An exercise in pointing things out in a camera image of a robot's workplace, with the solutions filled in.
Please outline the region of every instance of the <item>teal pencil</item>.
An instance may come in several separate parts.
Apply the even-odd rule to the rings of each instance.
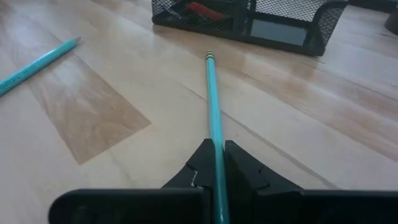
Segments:
[[[67,53],[71,49],[75,48],[79,40],[80,37],[66,41],[56,49],[53,49],[52,51],[46,53],[45,55],[41,56],[39,59],[30,63],[28,66],[22,68],[18,72],[2,80],[0,82],[0,96],[3,96],[8,91],[12,90],[15,86],[18,86],[24,80],[36,74],[41,69],[45,68],[51,62],[58,59],[59,57],[61,57],[63,54]]]
[[[221,125],[220,106],[218,103],[216,65],[214,53],[207,51],[207,97],[209,101],[210,136],[215,145],[216,157],[216,187],[215,187],[215,223],[229,224],[228,199],[226,194],[226,179],[224,169],[223,127]]]

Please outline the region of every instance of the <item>floor plank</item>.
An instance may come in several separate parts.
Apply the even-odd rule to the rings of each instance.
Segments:
[[[0,98],[4,223],[43,223],[74,188],[165,184],[208,138],[208,49],[225,139],[307,189],[398,189],[398,39],[382,27],[387,14],[347,7],[319,58],[150,17],[148,0],[0,0],[2,78],[83,37]]]
[[[6,31],[1,42],[19,68],[61,44],[7,6],[2,7],[0,19]],[[79,164],[150,124],[73,52],[29,80],[29,86]]]

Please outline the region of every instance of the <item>light wood laminate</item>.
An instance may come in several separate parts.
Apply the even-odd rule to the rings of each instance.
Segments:
[[[311,58],[153,26],[149,0],[0,0],[0,77],[83,40],[0,98],[0,220],[43,223],[79,187],[165,184],[209,136],[209,49],[225,139],[304,188],[398,190],[387,16],[348,6]]]

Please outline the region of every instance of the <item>pencil tip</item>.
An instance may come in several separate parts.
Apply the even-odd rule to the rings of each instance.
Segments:
[[[75,38],[74,41],[77,43],[79,42],[79,40],[81,39],[81,37]]]

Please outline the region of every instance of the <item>pencil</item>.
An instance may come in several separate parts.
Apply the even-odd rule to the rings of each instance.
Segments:
[[[51,50],[39,59],[33,61],[28,66],[20,69],[18,72],[10,75],[0,82],[0,96],[3,96],[8,91],[12,90],[15,86],[18,86],[24,80],[30,78],[41,69],[45,68],[48,64],[61,57],[71,49],[75,48],[79,42],[80,37],[68,40],[65,43],[58,46],[56,49]]]
[[[229,224],[228,199],[224,170],[223,127],[221,125],[220,106],[218,103],[217,77],[214,53],[206,53],[207,95],[209,101],[210,136],[215,145],[216,187],[214,195],[215,223]]]

